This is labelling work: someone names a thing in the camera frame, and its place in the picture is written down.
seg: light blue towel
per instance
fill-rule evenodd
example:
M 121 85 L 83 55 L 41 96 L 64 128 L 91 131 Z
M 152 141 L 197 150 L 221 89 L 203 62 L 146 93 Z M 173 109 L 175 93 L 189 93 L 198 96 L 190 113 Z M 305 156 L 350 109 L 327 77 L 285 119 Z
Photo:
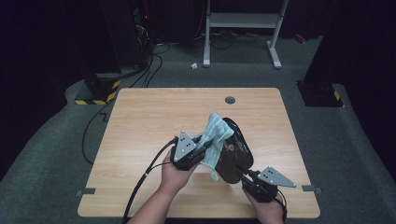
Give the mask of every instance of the light blue towel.
M 233 129 L 216 112 L 210 112 L 205 131 L 201 140 L 197 143 L 197 147 L 200 148 L 205 142 L 213 139 L 212 146 L 206 150 L 205 158 L 201 160 L 201 164 L 212 169 L 212 178 L 215 180 L 219 180 L 219 174 L 215 168 L 223 147 L 223 141 L 231 136 L 233 136 Z

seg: dark background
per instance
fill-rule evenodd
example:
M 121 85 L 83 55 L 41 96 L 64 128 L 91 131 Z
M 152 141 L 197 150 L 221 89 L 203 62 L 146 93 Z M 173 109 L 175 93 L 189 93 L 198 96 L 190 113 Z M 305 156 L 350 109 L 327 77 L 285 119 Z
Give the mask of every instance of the dark background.
M 181 6 L 175 0 L 163 1 L 168 6 Z M 281 37 L 292 38 L 294 34 L 306 39 L 324 35 L 323 45 L 334 45 L 325 51 L 327 57 L 315 57 L 313 63 L 323 63 L 323 70 L 314 74 L 315 81 L 323 80 L 346 86 L 354 110 L 361 121 L 375 150 L 388 169 L 395 157 L 396 106 L 394 98 L 396 47 L 394 44 L 396 22 L 394 0 L 290 0 L 286 17 L 280 32 Z M 78 25 L 79 16 L 91 16 L 90 6 L 98 1 L 41 0 L 2 1 L 0 6 L 0 52 L 1 80 L 1 176 L 23 150 L 30 137 L 49 118 L 66 104 L 64 91 L 71 84 L 81 80 L 83 75 L 72 63 L 68 48 L 67 24 L 70 16 Z M 178 17 L 169 15 L 163 22 L 170 25 L 162 29 L 156 27 L 155 15 L 151 28 L 157 35 L 177 38 L 181 34 L 193 34 L 201 19 L 201 0 L 190 1 L 184 7 L 172 7 L 179 11 Z M 278 1 L 213 1 L 214 10 L 255 12 L 257 8 L 276 10 Z M 73 8 L 86 9 L 86 13 L 74 14 Z M 163 11 L 153 9 L 156 15 Z M 95 14 L 102 20 L 101 13 Z M 192 22 L 173 22 L 186 18 Z M 337 26 L 328 30 L 335 17 Z

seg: human arm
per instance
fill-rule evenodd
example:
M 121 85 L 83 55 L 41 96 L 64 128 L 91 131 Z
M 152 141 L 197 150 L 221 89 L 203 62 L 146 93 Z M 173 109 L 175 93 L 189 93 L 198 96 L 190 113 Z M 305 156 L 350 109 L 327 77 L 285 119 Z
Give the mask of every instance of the human arm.
M 283 210 L 282 206 L 276 201 L 272 200 L 269 203 L 258 203 L 256 199 L 253 198 L 247 191 L 245 191 L 248 200 L 253 204 L 254 211 L 256 212 L 256 217 L 261 224 L 283 224 Z M 276 198 L 283 202 L 282 197 L 278 193 Z
M 164 223 L 172 201 L 177 193 L 187 185 L 192 172 L 198 165 L 189 171 L 181 171 L 170 162 L 170 156 L 169 151 L 163 160 L 163 163 L 166 164 L 163 165 L 161 185 L 128 221 L 128 224 Z

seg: white stand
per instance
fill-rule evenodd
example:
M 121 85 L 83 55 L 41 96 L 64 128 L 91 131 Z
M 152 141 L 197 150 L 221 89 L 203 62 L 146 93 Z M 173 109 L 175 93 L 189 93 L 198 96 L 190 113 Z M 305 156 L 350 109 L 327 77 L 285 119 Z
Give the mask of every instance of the white stand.
M 271 41 L 267 41 L 267 46 L 274 62 L 274 67 L 282 67 L 275 44 L 279 30 L 285 16 L 286 6 L 289 0 L 283 0 L 282 7 L 278 14 L 255 14 L 255 13 L 211 13 L 210 0 L 207 0 L 206 9 L 206 29 L 205 29 L 205 49 L 204 67 L 210 66 L 210 27 L 239 27 L 239 28 L 272 28 L 274 33 Z

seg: small round hole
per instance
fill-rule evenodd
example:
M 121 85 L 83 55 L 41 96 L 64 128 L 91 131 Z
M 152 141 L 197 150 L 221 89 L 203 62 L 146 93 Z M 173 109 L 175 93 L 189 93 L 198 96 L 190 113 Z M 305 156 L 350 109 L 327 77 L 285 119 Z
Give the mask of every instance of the small round hole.
M 235 103 L 235 98 L 233 98 L 232 96 L 227 96 L 225 98 L 225 103 L 227 103 L 229 105 L 233 105 Z

